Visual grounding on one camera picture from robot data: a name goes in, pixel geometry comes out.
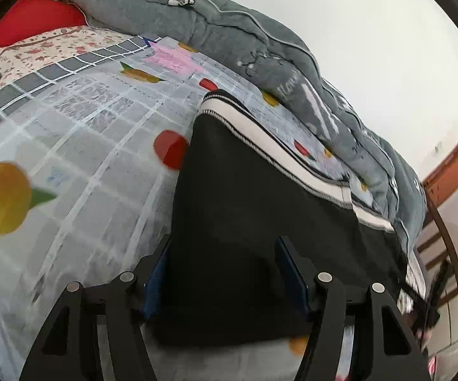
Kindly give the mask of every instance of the red fruit print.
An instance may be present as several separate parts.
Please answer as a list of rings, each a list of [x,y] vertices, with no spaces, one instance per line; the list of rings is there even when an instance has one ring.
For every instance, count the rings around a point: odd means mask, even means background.
[[[296,140],[294,141],[294,147],[300,152],[303,156],[310,157],[310,153],[302,145],[300,145]]]
[[[188,148],[188,141],[179,133],[164,130],[153,142],[158,158],[170,169],[179,170]]]
[[[211,80],[208,80],[207,78],[203,78],[200,82],[199,85],[203,87],[206,90],[209,91],[215,91],[218,90],[218,87],[215,83],[213,83]]]

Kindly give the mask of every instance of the black cloth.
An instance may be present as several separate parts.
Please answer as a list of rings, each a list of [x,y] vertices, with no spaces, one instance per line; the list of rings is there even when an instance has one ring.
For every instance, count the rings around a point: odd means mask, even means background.
[[[407,260],[394,234],[313,196],[200,115],[176,186],[162,310],[152,323],[158,341],[214,346],[309,334],[274,263],[280,235],[319,271],[345,284],[381,282],[397,299]]]

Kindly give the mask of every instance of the bed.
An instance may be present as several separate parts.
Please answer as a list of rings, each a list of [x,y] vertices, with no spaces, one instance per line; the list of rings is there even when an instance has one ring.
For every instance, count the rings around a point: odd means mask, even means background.
[[[76,26],[0,48],[0,161],[16,162],[33,186],[57,197],[31,210],[14,233],[0,236],[3,381],[19,377],[40,325],[68,282],[107,282],[151,253],[169,232],[178,159],[157,151],[157,139],[172,132],[188,142],[210,91],[225,89],[240,99],[303,167],[322,179],[344,181],[358,207],[394,232],[387,217],[376,212],[374,195],[359,174],[274,95],[202,52],[162,37]],[[325,82],[325,88],[351,110],[331,84]],[[428,278],[408,246],[407,281],[424,297]],[[398,305],[408,312],[412,301],[401,293]],[[104,326],[99,330],[104,339]],[[347,376],[352,350],[350,326],[346,332],[340,379]],[[235,374],[292,379],[305,344],[281,339],[178,352],[164,349],[146,332],[144,337],[164,380],[211,379],[221,366],[219,379]],[[102,356],[108,353],[101,347]],[[269,360],[260,361],[263,355]],[[204,364],[189,365],[200,361]],[[109,359],[104,370],[110,376]]]

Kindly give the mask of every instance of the cartoon panda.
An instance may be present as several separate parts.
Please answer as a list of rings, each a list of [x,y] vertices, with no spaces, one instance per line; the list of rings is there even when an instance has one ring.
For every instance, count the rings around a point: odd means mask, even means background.
[[[167,2],[168,5],[172,5],[174,7],[184,7],[186,5],[193,5],[195,0],[169,0]]]

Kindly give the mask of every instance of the white stripe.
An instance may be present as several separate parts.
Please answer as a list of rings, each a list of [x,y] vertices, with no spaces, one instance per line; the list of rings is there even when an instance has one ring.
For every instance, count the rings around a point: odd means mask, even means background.
[[[221,118],[225,119],[241,135],[256,145],[266,155],[270,156],[270,158],[272,158],[279,166],[291,173],[307,187],[319,192],[321,195],[329,196],[341,204],[350,203],[353,207],[355,215],[362,223],[365,223],[370,227],[374,226],[390,232],[395,231],[387,219],[384,219],[354,204],[349,187],[334,185],[317,178],[299,164],[258,124],[248,119],[230,104],[227,104],[217,98],[210,98],[203,102],[199,112],[202,113],[206,110],[211,110]]]

